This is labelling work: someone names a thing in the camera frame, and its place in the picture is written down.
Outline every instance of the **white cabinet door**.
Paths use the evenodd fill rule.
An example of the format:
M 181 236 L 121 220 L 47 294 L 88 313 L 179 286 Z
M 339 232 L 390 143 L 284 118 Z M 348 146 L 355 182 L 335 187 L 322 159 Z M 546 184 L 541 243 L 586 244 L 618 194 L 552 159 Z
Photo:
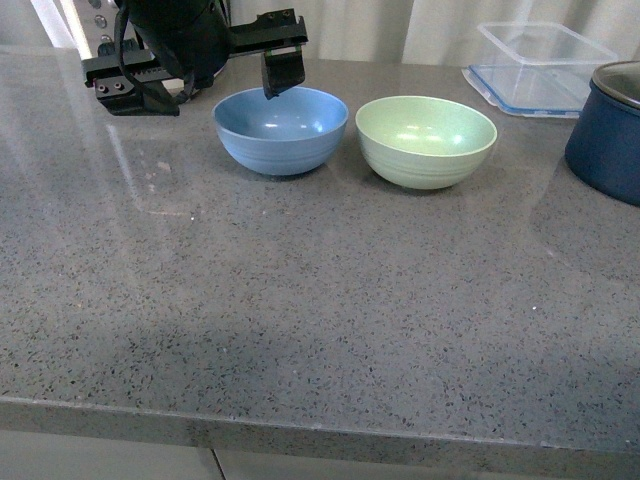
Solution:
M 222 480 L 210 450 L 0 430 L 0 480 Z
M 552 480 L 216 449 L 225 480 Z

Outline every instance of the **kitchen appliance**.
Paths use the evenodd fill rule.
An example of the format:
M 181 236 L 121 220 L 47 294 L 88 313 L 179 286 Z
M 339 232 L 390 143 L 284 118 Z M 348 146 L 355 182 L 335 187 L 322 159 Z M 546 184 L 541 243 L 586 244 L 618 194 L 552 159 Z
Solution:
M 640 206 L 640 62 L 598 68 L 565 157 L 585 183 Z

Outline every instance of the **countertop edge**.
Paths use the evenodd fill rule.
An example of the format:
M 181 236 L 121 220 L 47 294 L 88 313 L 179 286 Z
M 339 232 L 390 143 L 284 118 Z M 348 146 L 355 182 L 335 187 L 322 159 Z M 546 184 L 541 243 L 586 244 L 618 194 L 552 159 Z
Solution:
M 179 412 L 0 398 L 0 429 L 560 478 L 635 478 L 640 455 L 508 440 L 338 431 Z

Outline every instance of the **robotic arm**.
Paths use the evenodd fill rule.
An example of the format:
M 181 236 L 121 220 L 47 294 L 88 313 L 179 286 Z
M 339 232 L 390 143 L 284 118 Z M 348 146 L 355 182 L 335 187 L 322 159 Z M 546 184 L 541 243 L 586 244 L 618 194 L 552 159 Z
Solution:
M 98 57 L 82 61 L 85 85 L 95 88 L 96 98 L 113 115 L 177 116 L 178 105 L 213 85 L 214 74 L 238 55 L 262 52 L 268 99 L 304 81 L 301 45 L 308 40 L 307 31 L 293 9 L 229 27 L 215 0 L 116 3 L 114 42 L 102 44 Z M 128 22 L 137 43 L 124 41 Z M 184 80 L 185 88 L 176 97 L 162 84 L 171 78 Z

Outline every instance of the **clear plastic container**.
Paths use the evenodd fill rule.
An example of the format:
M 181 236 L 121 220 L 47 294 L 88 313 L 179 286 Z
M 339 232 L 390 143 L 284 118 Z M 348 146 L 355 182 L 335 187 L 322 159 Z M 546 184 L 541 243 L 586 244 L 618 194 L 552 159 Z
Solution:
M 489 103 L 512 115 L 577 117 L 593 71 L 618 56 L 563 25 L 482 23 L 479 61 L 465 78 Z

